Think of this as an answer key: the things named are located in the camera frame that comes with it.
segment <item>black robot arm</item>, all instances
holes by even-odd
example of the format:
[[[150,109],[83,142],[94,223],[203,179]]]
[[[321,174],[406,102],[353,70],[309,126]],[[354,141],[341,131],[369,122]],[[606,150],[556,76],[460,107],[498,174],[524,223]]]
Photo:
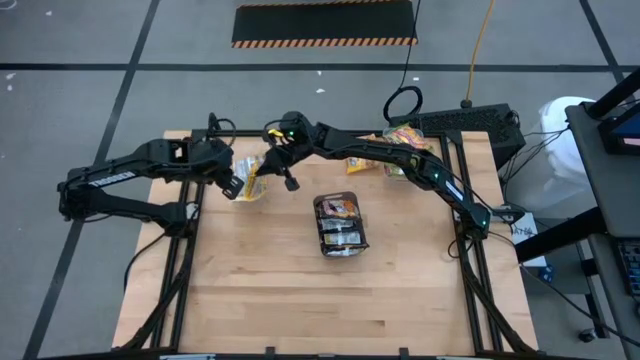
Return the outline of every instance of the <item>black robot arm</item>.
[[[234,199],[244,183],[231,170],[233,150],[214,136],[217,121],[215,116],[210,117],[209,131],[202,139],[151,140],[131,155],[72,169],[67,180],[58,184],[60,213],[69,220],[84,221],[96,214],[106,214],[154,221],[167,235],[182,235],[193,214],[188,206],[122,198],[109,195],[102,188],[137,177],[162,178],[166,182],[215,182],[227,198]]]
[[[481,204],[472,202],[444,170],[442,161],[431,152],[416,149],[409,144],[388,144],[358,139],[326,124],[312,126],[300,113],[287,113],[278,121],[278,130],[263,136],[272,146],[257,175],[276,174],[286,177],[290,191],[299,185],[291,176],[289,167],[312,154],[325,159],[358,157],[399,166],[409,181],[423,190],[433,190],[460,215],[464,233],[471,239],[485,239],[489,230],[491,212]]]

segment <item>gray floor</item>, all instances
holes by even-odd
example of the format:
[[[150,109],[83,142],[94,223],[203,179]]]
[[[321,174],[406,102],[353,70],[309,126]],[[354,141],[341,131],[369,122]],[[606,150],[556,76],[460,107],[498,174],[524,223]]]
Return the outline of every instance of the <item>gray floor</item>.
[[[0,11],[4,63],[126,64],[150,0],[18,0]],[[640,64],[636,0],[591,0],[621,65]],[[403,47],[230,48],[234,9],[245,1],[161,0],[140,63],[402,63]],[[423,0],[420,43],[411,62],[468,64],[489,0]],[[478,62],[494,65],[607,65],[578,0],[497,0]],[[69,168],[90,164],[124,71],[0,70],[0,357],[22,357],[69,223],[57,213],[55,185]],[[166,129],[204,127],[210,111],[239,128],[258,128],[289,110],[345,129],[385,126],[382,105],[400,81],[388,71],[213,71],[135,73],[109,157],[131,152]],[[462,71],[410,72],[423,111],[458,107]],[[523,129],[559,96],[597,98],[615,84],[611,72],[480,72],[474,105],[507,102]],[[400,99],[392,112],[411,106]],[[112,193],[145,199],[148,181]],[[40,356],[108,350],[122,301],[122,275],[139,224],[109,219],[82,230]],[[588,346],[575,333],[588,321],[553,295],[530,297],[543,350],[618,358],[615,339]]]

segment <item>hazard tape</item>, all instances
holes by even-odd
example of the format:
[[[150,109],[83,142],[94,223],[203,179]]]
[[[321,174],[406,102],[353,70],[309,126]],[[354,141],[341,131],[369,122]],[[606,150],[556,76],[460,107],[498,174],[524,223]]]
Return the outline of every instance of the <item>hazard tape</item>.
[[[378,2],[392,2],[392,1],[406,1],[406,0],[344,0],[344,1],[331,1],[324,3],[294,3],[294,4],[244,4],[239,7],[258,7],[258,6],[313,6],[313,5],[335,5],[335,4],[365,4],[365,3],[378,3]]]
[[[417,38],[341,38],[293,40],[243,40],[232,43],[234,49],[334,47],[334,46],[407,46],[416,45]]]

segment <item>orange and black striped mat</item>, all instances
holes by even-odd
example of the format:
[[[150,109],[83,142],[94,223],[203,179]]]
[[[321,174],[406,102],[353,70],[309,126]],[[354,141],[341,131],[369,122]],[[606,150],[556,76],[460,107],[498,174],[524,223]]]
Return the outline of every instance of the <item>orange and black striped mat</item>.
[[[236,10],[232,47],[415,45],[412,34],[409,0],[247,4]]]

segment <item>wooden table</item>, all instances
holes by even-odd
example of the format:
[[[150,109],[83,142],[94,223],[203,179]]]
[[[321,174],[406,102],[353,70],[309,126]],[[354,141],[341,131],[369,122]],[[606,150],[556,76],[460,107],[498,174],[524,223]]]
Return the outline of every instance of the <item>wooden table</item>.
[[[463,133],[463,139],[472,187],[491,205],[502,204],[487,134]],[[440,156],[437,139],[433,145]],[[267,145],[238,138],[233,149],[239,159]],[[447,256],[454,239],[450,208],[433,192],[385,178],[382,169],[346,175],[345,166],[312,156],[292,168],[298,191],[270,177],[267,194],[253,203],[231,202],[216,186],[207,188],[181,352],[264,353],[275,346],[280,354],[396,355],[399,347],[412,355],[473,354],[460,266]],[[176,201],[179,188],[154,181],[149,201]],[[356,257],[327,259],[312,200],[347,190],[358,196],[371,247]],[[510,237],[506,225],[491,230]],[[157,225],[143,224],[138,249],[160,233]],[[160,243],[135,263],[114,345],[127,341],[158,301],[168,245]],[[491,235],[484,247],[496,305],[537,347],[513,247]],[[490,349],[486,313],[477,304]],[[172,318],[171,308],[165,329]]]

